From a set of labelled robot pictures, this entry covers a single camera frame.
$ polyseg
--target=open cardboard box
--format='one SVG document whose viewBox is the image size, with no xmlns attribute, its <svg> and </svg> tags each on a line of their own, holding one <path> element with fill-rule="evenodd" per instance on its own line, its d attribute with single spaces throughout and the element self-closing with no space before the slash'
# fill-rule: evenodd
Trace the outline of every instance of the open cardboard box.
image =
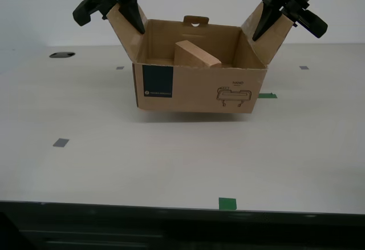
<svg viewBox="0 0 365 250">
<path fill-rule="evenodd" d="M 133 62 L 137 106 L 143 110 L 251 113 L 267 66 L 293 22 L 284 15 L 258 41 L 252 36 L 261 3 L 242 27 L 210 25 L 209 18 L 183 22 L 147 20 L 140 34 L 116 5 L 107 15 Z M 174 66 L 175 43 L 188 40 L 222 62 L 221 68 Z"/>
</svg>

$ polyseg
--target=wooden block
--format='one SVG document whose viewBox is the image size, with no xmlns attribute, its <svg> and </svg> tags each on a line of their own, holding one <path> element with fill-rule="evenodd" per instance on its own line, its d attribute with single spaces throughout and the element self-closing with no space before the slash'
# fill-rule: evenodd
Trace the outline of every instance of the wooden block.
<svg viewBox="0 0 365 250">
<path fill-rule="evenodd" d="M 222 67 L 221 61 L 189 41 L 175 45 L 175 66 Z"/>
</svg>

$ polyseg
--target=box handle hole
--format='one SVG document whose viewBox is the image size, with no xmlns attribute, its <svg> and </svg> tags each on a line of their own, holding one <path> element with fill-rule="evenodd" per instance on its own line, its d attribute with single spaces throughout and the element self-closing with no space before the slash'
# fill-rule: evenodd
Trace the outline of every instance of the box handle hole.
<svg viewBox="0 0 365 250">
<path fill-rule="evenodd" d="M 187 26 L 201 27 L 206 26 L 209 23 L 208 17 L 202 16 L 185 16 L 184 24 Z"/>
<path fill-rule="evenodd" d="M 50 55 L 50 58 L 57 59 L 57 58 L 70 58 L 75 56 L 74 52 L 57 52 Z"/>
</svg>

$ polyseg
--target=gray tape marker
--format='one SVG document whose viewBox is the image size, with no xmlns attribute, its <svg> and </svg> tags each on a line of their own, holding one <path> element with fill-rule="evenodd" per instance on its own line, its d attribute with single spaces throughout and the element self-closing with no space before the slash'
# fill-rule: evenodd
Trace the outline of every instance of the gray tape marker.
<svg viewBox="0 0 365 250">
<path fill-rule="evenodd" d="M 68 143 L 68 139 L 58 139 L 57 142 L 53 145 L 54 147 L 65 147 Z"/>
</svg>

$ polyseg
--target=green tape marker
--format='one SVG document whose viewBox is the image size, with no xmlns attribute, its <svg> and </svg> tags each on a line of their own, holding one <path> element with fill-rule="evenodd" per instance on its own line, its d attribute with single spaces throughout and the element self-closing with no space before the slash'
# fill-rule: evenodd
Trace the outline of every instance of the green tape marker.
<svg viewBox="0 0 365 250">
<path fill-rule="evenodd" d="M 237 210 L 236 199 L 219 198 L 219 210 Z"/>
<path fill-rule="evenodd" d="M 258 94 L 259 99 L 277 99 L 276 94 L 273 93 L 260 93 Z"/>
</svg>

